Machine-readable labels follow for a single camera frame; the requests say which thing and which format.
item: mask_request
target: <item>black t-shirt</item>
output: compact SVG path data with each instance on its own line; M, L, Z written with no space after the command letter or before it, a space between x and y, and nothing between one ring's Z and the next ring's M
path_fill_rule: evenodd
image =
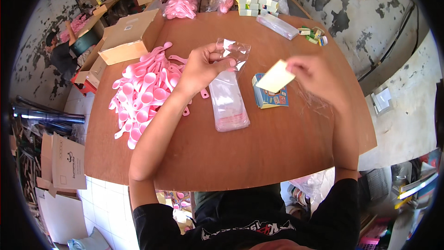
M185 235L180 234L170 206L137 207L133 217L141 250L238 249L277 239L289 239L312 249L355 249L358 243L358 183L353 179L338 181L309 222L267 209L261 204L267 203L263 197L235 196L223 199L229 204L218 204L217 220L198 225Z
M51 53L51 64L53 64L61 74L75 73L77 69L77 58L72 58L69 53L69 42L56 46Z

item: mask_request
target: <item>black cap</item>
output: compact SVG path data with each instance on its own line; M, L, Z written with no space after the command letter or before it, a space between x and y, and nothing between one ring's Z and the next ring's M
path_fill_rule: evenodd
M46 46L48 47L52 46L52 40L56 35L57 33L53 31L51 31L51 33L48 34L48 36L46 37Z

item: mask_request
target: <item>person's left hand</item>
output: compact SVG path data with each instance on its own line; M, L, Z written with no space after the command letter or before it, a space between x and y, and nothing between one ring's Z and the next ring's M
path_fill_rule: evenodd
M224 70L234 71L236 60L233 58L221 58L216 52L216 43L192 50L185 69L176 86L176 89L184 91L194 97L199 91L207 87L220 72Z

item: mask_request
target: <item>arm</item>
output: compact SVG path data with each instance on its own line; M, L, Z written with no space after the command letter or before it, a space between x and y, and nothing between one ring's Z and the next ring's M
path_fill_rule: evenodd
M335 182L358 179L359 143L350 96L344 83L329 64L316 56L295 56L287 60L287 70L302 86L333 106L333 163Z
M69 46L72 46L75 41L77 40L77 37L74 34L74 31L71 28L71 21L65 21L66 29L69 32Z
M213 43L190 53L179 83L140 137L133 151L129 170L133 209L158 203L154 191L154 176L188 102L221 71L232 70L231 65L236 64L233 59L210 64L220 60L215 50L216 44Z

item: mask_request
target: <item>man in black cap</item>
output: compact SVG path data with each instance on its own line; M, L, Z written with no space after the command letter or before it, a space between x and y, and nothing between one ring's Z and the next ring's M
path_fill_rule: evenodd
M65 21L66 29L69 32L69 41L57 45L58 39L55 32L49 33L46 37L47 51L50 52L51 64L63 75L63 78L69 81L75 74L77 69L77 58L72 58L69 53L69 47L73 45L77 39L71 28L71 22Z

